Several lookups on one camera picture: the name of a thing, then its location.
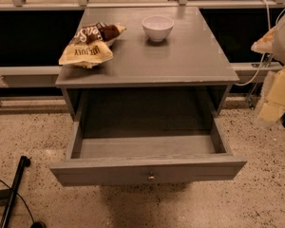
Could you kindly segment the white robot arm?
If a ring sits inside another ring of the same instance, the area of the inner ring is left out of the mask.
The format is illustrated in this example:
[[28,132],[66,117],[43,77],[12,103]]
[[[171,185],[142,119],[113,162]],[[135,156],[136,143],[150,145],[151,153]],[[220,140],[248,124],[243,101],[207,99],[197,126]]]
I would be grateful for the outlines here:
[[275,60],[285,65],[285,14],[273,28],[252,44],[251,50],[257,53],[271,53]]

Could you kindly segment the yellow foam padded robot base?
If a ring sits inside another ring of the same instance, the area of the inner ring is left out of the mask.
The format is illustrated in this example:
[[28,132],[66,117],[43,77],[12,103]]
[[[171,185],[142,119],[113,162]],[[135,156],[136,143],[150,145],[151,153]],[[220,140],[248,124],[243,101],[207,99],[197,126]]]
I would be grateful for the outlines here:
[[269,71],[256,105],[256,125],[269,127],[285,114],[285,67],[278,72]]

